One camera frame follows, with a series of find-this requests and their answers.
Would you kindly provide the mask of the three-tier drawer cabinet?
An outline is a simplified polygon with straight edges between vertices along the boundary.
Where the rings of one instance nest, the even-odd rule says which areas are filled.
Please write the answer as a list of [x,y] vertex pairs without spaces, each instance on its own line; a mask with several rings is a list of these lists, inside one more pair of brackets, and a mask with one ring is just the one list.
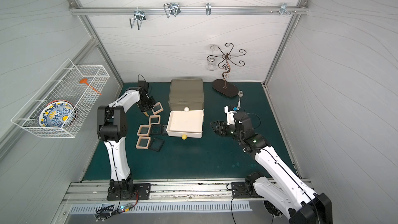
[[203,136],[204,86],[198,78],[173,79],[169,94],[168,136],[200,139]]

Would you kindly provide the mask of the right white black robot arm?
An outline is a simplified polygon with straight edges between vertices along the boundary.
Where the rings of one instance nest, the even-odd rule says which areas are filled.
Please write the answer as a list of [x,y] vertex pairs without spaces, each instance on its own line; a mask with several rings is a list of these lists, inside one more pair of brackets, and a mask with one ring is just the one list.
[[246,195],[264,198],[291,224],[331,224],[332,202],[305,184],[279,157],[270,142],[256,133],[248,113],[227,112],[227,121],[210,124],[214,133],[237,141],[243,151],[261,165],[275,181],[260,173],[246,178]]

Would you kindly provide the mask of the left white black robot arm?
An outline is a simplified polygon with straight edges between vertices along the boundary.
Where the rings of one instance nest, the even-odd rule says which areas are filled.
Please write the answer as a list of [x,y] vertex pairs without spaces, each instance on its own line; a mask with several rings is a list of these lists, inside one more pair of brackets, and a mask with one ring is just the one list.
[[114,102],[97,109],[97,135],[108,151],[111,190],[134,192],[125,150],[125,137],[128,131],[126,113],[134,105],[137,105],[144,114],[154,108],[156,102],[148,95],[148,90],[149,83],[140,80],[137,87],[128,88]]

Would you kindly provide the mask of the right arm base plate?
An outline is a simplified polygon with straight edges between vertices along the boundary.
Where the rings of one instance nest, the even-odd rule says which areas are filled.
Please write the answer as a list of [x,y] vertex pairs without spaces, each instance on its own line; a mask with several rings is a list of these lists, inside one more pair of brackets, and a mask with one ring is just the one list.
[[254,189],[250,181],[232,182],[227,185],[227,190],[231,191],[234,199],[263,199]]

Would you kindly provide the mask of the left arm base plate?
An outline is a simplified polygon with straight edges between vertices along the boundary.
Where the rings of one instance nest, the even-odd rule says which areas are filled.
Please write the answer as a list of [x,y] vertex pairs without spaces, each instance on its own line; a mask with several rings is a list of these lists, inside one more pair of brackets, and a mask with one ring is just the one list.
[[110,181],[108,201],[148,200],[151,184],[127,184],[125,181]]

